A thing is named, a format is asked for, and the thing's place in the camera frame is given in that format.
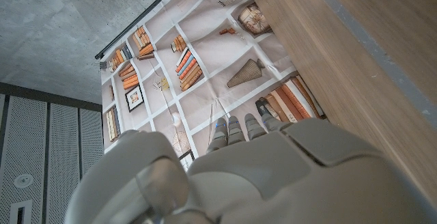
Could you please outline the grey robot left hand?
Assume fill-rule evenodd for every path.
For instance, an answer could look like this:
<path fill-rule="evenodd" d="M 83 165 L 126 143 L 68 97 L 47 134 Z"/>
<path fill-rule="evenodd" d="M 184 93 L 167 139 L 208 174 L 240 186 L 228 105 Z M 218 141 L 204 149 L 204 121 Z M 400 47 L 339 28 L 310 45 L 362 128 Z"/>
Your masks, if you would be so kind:
<path fill-rule="evenodd" d="M 378 149 L 324 120 L 216 121 L 183 168 L 160 132 L 128 130 L 83 177 L 66 223 L 435 223 Z"/>

